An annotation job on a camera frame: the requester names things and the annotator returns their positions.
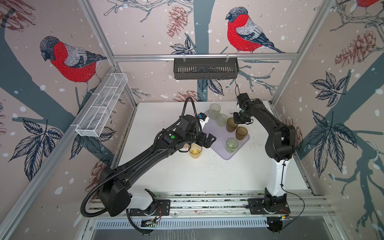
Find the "dark brown glass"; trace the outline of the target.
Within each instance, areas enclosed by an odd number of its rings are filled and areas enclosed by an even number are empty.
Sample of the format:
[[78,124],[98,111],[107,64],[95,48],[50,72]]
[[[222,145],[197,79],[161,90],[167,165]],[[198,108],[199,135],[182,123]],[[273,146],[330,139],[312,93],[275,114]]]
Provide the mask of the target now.
[[236,130],[236,128],[238,127],[238,124],[235,123],[234,121],[234,118],[228,118],[227,119],[227,125],[226,125],[226,129],[229,133],[232,133]]

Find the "brown textured glass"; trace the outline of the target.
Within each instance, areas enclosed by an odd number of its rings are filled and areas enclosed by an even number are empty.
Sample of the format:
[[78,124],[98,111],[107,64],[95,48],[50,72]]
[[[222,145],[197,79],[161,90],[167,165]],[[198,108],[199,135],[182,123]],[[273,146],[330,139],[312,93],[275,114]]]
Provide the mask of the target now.
[[248,135],[248,130],[245,127],[237,127],[236,139],[241,141]]

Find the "yellow amber glass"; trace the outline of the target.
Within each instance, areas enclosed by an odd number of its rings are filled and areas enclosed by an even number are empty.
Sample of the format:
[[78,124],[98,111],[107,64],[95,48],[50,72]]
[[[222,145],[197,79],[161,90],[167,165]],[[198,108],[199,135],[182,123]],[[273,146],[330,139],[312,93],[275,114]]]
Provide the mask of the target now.
[[202,154],[203,147],[193,143],[190,146],[189,154],[193,159],[198,159]]

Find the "pale green small glass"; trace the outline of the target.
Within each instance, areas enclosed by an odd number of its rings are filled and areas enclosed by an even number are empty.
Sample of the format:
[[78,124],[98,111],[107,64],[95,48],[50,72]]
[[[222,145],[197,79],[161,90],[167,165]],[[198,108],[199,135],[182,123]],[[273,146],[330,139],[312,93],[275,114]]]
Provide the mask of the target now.
[[219,114],[217,117],[217,125],[219,127],[225,127],[227,124],[228,117],[225,114]]

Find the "bright green glass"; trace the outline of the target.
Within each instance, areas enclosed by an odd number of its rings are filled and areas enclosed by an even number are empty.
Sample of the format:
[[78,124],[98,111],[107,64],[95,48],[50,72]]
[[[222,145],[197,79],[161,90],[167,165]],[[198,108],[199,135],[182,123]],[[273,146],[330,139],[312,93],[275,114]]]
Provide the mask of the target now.
[[226,141],[226,151],[228,153],[233,153],[237,150],[239,143],[236,139],[230,138]]

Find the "pale green tall glass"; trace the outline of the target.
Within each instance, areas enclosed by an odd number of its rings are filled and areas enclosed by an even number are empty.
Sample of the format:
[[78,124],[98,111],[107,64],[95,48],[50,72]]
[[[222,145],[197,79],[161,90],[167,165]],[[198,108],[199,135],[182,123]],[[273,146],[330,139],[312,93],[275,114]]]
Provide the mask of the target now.
[[211,104],[209,109],[210,119],[216,120],[220,115],[221,106],[219,104]]

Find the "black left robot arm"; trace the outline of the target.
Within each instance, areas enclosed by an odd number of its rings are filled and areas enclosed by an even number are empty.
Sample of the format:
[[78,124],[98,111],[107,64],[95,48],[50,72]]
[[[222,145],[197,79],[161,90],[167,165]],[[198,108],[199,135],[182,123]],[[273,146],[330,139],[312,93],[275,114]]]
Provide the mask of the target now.
[[106,212],[111,217],[126,209],[139,209],[147,215],[154,214],[158,209],[155,195],[149,189],[135,192],[131,189],[133,184],[154,165],[181,151],[185,145],[196,144],[210,148],[216,137],[202,131],[209,120],[204,113],[197,117],[182,116],[174,127],[163,129],[154,143],[140,155],[113,170],[105,168],[100,174],[97,196]]

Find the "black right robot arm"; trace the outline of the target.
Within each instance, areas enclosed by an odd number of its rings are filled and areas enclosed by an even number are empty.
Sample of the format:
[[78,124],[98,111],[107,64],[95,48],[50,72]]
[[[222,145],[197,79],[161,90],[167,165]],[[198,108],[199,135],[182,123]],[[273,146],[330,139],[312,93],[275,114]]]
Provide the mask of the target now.
[[236,124],[252,124],[256,119],[267,131],[265,150],[272,163],[270,180],[265,188],[264,209],[276,212],[287,204],[285,182],[289,160],[296,151],[296,130],[278,120],[260,99],[250,99],[247,93],[237,96],[240,110],[233,113]]

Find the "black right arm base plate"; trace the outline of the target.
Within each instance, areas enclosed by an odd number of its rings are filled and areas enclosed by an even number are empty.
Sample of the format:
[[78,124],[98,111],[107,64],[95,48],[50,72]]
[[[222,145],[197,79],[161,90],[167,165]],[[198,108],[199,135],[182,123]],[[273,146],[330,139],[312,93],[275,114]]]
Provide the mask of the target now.
[[289,215],[291,210],[287,202],[272,203],[261,198],[248,199],[247,209],[251,215]]

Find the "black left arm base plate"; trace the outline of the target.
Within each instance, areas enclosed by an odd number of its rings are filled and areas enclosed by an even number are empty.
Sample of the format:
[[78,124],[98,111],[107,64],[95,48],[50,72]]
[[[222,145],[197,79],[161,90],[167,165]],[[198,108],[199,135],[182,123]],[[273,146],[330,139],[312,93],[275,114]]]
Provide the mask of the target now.
[[170,214],[170,200],[154,200],[146,209],[129,209],[128,213],[133,217],[163,217]]

